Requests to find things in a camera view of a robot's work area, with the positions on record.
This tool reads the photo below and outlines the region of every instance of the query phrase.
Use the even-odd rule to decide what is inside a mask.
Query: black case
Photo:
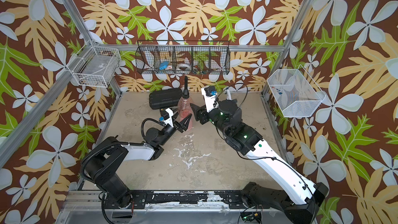
[[[176,107],[181,97],[182,91],[180,88],[170,88],[167,90],[151,92],[149,94],[149,106],[154,110]]]

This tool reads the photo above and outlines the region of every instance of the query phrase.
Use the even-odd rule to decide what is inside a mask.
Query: white mesh basket
[[[267,83],[286,118],[311,117],[326,96],[316,92],[298,69],[278,69]]]
[[[120,53],[116,48],[93,46],[82,56],[71,71],[79,85],[108,87],[119,67]]]

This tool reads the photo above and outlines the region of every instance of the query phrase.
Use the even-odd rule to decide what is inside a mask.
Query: wire basket
[[[116,48],[92,46],[71,71],[79,85],[108,87],[119,67],[120,53]]]
[[[278,69],[267,79],[267,83],[286,118],[311,117],[326,97],[319,86],[320,92],[314,90],[299,69]]]
[[[230,70],[231,59],[229,42],[226,43],[228,44],[139,44],[135,55],[137,71],[141,74],[152,72],[159,74],[220,74],[223,72],[226,75]]]

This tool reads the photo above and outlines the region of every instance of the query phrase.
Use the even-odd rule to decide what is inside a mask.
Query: table surface
[[[238,104],[244,96],[245,93],[232,94],[233,99],[238,99]],[[149,107],[148,97],[147,93],[123,93],[105,137],[118,135],[119,141],[142,142],[142,120],[160,117],[159,110]],[[191,97],[196,105],[204,105],[200,93],[191,93]],[[255,128],[279,154],[260,93],[248,93],[241,108],[243,122]],[[190,131],[176,132],[166,142],[158,159],[125,161],[117,175],[130,189],[136,190],[241,190],[248,182],[281,189],[256,163],[238,157],[212,124],[201,125],[193,120]],[[159,128],[148,121],[144,131],[150,127]],[[97,187],[86,181],[83,189]]]

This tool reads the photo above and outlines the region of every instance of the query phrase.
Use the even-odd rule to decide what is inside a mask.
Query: tape roll
[[[188,64],[185,63],[180,63],[177,65],[177,70],[182,70],[182,71],[186,71],[186,70],[190,70],[191,66],[189,66]]]

